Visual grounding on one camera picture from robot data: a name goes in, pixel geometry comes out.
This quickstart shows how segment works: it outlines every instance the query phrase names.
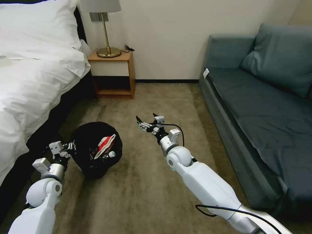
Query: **beige carpet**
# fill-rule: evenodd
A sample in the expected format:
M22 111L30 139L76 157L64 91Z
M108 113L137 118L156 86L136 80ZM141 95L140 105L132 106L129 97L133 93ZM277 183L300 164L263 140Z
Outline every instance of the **beige carpet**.
M198 200L169 169L156 139L137 127L136 115L149 122L153 112L180 125L192 155L223 177L247 204L198 84L137 84L133 100L83 101L64 124L65 139L87 122L111 124L123 141L123 157L94 181L85 180L70 161L54 234L237 233L222 218L208 218L194 208ZM0 230L20 209L14 206ZM294 233L312 233L309 224L284 224Z

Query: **wooden nightstand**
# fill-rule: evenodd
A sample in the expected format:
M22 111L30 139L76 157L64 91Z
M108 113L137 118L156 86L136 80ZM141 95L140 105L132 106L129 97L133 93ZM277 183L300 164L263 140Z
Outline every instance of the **wooden nightstand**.
M115 58L101 58L94 51L88 60L91 64L94 88L98 98L134 97L136 83L131 51L129 53L122 52L120 56ZM127 83L123 84L123 87L121 87L121 80Z

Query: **sofa armrest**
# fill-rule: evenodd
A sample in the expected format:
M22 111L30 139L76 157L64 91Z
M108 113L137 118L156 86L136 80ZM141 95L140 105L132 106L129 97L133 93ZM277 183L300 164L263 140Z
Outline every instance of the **sofa armrest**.
M210 35L203 68L238 68L254 41L252 36Z

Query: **bed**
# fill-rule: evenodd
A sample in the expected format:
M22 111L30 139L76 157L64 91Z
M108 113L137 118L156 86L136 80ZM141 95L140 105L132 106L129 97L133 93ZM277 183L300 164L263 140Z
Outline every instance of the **bed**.
M75 102L93 96L93 89L76 0L0 3L2 221L30 178L32 162L58 138Z

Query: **brass lamp base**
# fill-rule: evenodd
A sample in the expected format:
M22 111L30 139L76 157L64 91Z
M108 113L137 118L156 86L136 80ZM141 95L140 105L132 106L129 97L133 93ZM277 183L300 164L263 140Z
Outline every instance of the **brass lamp base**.
M121 50L114 47L101 48L97 51L97 55L101 58L113 58L121 55Z

